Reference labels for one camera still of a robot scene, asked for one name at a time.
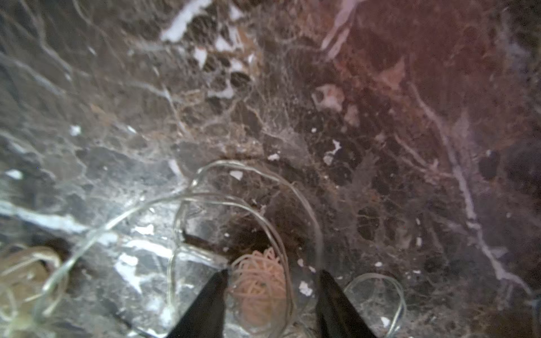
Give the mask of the clear battery box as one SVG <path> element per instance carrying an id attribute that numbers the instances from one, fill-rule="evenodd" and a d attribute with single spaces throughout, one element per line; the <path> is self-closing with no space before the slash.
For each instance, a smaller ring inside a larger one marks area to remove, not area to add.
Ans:
<path id="1" fill-rule="evenodd" d="M 96 243 L 69 270 L 66 298 L 55 312 L 54 337 L 163 337 L 221 270 L 193 249 L 179 253 L 176 299 L 170 302 L 167 265 L 173 243 L 135 235 L 109 249 Z"/>

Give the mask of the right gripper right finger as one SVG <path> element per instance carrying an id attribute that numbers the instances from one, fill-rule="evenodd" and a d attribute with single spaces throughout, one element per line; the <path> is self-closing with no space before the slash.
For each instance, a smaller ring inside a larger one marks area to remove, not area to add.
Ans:
<path id="1" fill-rule="evenodd" d="M 320 270 L 316 279 L 318 337 L 376 338 L 328 271 Z"/>

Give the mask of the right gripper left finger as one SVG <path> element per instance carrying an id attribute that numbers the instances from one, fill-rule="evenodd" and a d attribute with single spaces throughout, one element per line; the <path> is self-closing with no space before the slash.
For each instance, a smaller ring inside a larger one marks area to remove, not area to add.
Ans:
<path id="1" fill-rule="evenodd" d="M 225 324 L 228 270 L 215 273 L 205 284 L 167 338 L 221 338 Z"/>

